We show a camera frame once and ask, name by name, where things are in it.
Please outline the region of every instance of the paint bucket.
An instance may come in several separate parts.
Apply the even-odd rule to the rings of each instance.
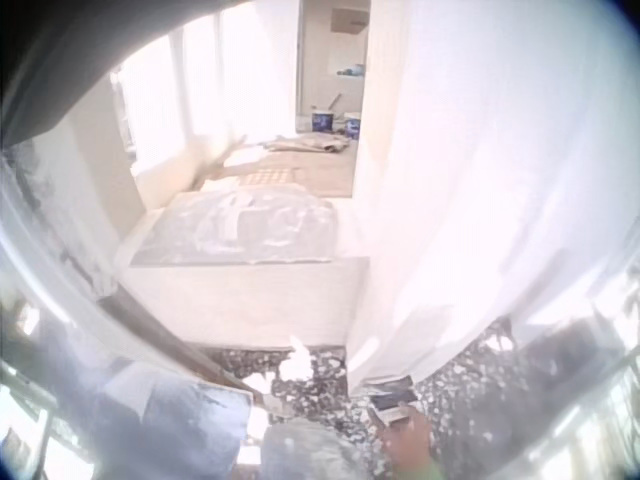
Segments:
[[[333,113],[315,110],[311,114],[311,129],[314,132],[333,132]]]
[[[345,134],[349,138],[358,140],[360,138],[360,114],[359,113],[345,113],[344,118],[347,121],[345,128]]]

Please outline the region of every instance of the blue paint bucket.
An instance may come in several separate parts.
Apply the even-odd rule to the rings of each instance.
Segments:
[[[345,128],[345,134],[349,138],[358,140],[360,138],[360,114],[359,113],[345,113],[345,120],[347,126]]]
[[[333,132],[333,113],[314,111],[311,114],[311,129],[314,132]]]

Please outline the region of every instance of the hand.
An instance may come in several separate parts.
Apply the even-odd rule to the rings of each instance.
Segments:
[[[382,448],[391,462],[400,470],[417,470],[431,463],[431,426],[422,413],[410,405],[400,405],[407,421],[387,427],[375,412],[369,409],[369,417],[378,430]]]

